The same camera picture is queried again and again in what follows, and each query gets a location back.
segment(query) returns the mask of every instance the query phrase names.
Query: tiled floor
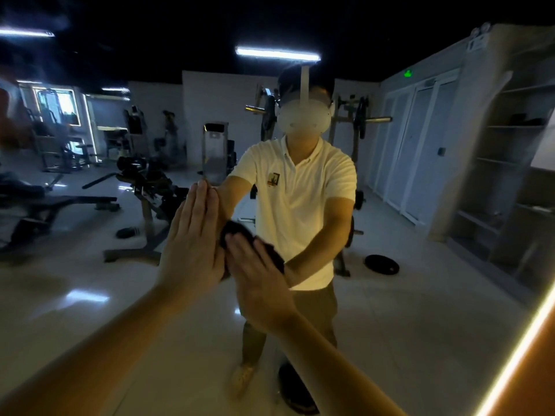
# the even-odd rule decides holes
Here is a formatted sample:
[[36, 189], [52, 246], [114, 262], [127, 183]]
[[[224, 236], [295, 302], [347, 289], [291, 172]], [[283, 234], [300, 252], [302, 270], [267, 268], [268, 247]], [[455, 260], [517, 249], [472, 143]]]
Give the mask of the tiled floor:
[[[102, 262], [103, 249], [142, 242], [113, 237], [141, 216], [138, 200], [119, 189], [121, 183], [112, 179], [81, 191], [82, 184], [105, 173], [100, 168], [67, 175], [53, 194], [116, 195], [122, 211], [68, 207], [54, 232], [32, 245], [30, 263], [0, 267], [0, 394], [153, 285], [153, 267]], [[24, 174], [33, 182], [51, 177]], [[192, 178], [194, 174], [175, 175], [174, 182], [184, 186]], [[235, 216], [253, 217], [254, 201], [243, 200]], [[353, 277], [334, 280], [340, 349], [407, 413], [470, 415], [523, 331], [528, 313], [445, 245], [423, 241], [376, 197], [355, 211], [355, 219], [365, 234], [355, 237], [345, 254]], [[399, 275], [367, 270], [362, 260], [370, 253], [397, 260]], [[96, 296], [75, 300], [68, 296], [74, 289]], [[172, 322], [114, 394], [106, 414], [292, 414], [276, 392], [282, 356], [273, 339], [246, 397], [234, 404], [226, 400], [224, 385], [240, 358], [243, 321], [236, 307], [233, 281], [226, 281]]]

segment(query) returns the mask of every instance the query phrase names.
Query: white door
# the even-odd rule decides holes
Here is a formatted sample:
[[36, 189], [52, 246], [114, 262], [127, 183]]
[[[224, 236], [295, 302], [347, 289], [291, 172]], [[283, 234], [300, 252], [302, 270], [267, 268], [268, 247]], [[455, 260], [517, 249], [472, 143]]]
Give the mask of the white door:
[[393, 164], [393, 171], [387, 182], [385, 194], [386, 201], [397, 210], [401, 209], [416, 150], [426, 124], [433, 92], [433, 83], [431, 87], [416, 89], [406, 130], [401, 136], [399, 154]]
[[384, 198], [387, 188], [387, 181], [390, 179], [392, 166], [397, 159], [399, 152], [399, 138], [405, 129], [405, 123], [410, 110], [410, 100], [412, 99], [413, 88], [404, 89], [395, 97], [392, 106], [391, 116], [393, 121], [388, 124], [389, 129], [384, 142], [384, 151], [378, 167], [374, 192]]
[[[390, 116], [393, 110], [393, 102], [395, 102], [394, 97], [385, 99], [384, 110], [382, 111], [382, 116]], [[376, 187], [376, 180], [378, 179], [378, 170], [380, 169], [380, 162], [382, 155], [384, 153], [385, 140], [387, 139], [387, 133], [391, 128], [391, 123], [387, 122], [385, 124], [379, 124], [378, 131], [376, 132], [376, 139], [374, 139], [373, 149], [372, 149], [372, 159], [370, 162], [370, 169], [368, 175], [368, 185], [373, 190]]]
[[445, 130], [457, 90], [454, 78], [438, 81], [437, 95], [428, 128], [423, 137], [422, 148], [415, 161], [414, 172], [408, 183], [402, 213], [413, 222], [428, 222], [432, 218], [442, 187], [438, 172], [441, 171], [445, 154]]

